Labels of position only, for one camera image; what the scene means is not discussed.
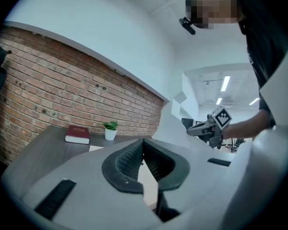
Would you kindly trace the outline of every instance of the ceiling light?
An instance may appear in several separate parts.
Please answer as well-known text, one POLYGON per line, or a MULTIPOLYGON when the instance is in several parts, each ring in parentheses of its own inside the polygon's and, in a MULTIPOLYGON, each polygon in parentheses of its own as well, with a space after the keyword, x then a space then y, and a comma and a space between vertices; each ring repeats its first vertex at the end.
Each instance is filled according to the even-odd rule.
POLYGON ((255 100, 253 100, 251 103, 250 103, 250 105, 253 105, 256 101, 258 101, 259 100, 259 98, 256 98, 255 100))
POLYGON ((221 103, 221 100, 222 100, 222 98, 218 98, 218 100, 217 100, 216 104, 217 104, 217 105, 220 105, 220 103, 221 103))
POLYGON ((229 82, 230 76, 225 76, 221 91, 225 91, 229 82))

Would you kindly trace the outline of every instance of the black sleeve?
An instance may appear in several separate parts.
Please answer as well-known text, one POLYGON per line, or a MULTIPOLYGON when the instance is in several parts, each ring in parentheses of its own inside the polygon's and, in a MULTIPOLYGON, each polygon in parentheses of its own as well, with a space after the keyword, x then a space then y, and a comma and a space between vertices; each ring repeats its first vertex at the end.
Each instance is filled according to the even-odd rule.
POLYGON ((266 110, 269 113, 271 113, 267 103, 264 101, 263 97, 261 96, 260 92, 259 92, 259 110, 266 110))
MULTIPOLYGON (((254 72, 258 81, 258 85, 259 85, 259 90, 264 86, 264 84, 266 83, 266 81, 258 74, 258 72, 256 71, 256 69, 254 68, 254 72)), ((266 110, 269 113, 271 113, 267 103, 264 101, 263 97, 261 96, 260 92, 259 92, 259 110, 266 110)))

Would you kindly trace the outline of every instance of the white wall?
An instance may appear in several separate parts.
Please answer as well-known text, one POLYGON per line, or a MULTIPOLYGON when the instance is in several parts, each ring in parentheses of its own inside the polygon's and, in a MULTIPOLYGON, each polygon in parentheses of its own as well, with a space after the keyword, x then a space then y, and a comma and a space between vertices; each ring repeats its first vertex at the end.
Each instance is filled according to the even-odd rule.
POLYGON ((186 71, 236 63, 249 63, 246 37, 237 23, 196 29, 190 44, 180 48, 176 66, 186 71))
MULTIPOLYGON (((207 114, 212 113, 218 106, 200 106, 199 107, 199 115, 197 121, 206 121, 207 114)), ((241 121, 245 121, 258 113, 256 109, 237 109, 237 108, 227 108, 229 114, 232 117, 231 124, 238 123, 241 121)))
POLYGON ((126 0, 20 0, 6 24, 69 44, 169 99, 172 46, 151 18, 126 0))
POLYGON ((199 105, 189 78, 182 74, 182 91, 187 99, 181 103, 182 108, 194 119, 198 117, 199 105))
POLYGON ((175 99, 166 104, 166 106, 170 106, 170 113, 178 120, 181 120, 182 116, 180 115, 180 104, 175 99))

